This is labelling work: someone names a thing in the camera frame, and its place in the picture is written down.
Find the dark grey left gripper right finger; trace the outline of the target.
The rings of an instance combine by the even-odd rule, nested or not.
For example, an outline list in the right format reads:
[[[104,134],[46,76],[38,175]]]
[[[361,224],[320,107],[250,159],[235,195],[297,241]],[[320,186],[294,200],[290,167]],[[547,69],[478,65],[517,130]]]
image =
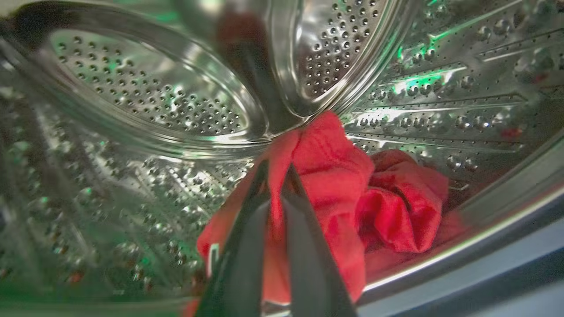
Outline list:
[[[354,304],[293,164],[281,192],[293,317],[355,317]]]

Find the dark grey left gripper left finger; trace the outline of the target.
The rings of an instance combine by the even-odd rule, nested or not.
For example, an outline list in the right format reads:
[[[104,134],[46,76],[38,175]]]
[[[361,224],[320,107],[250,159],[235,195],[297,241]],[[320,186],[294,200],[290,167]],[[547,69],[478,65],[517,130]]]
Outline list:
[[[213,267],[196,317],[260,317],[263,259],[271,208],[268,162],[262,161]]]

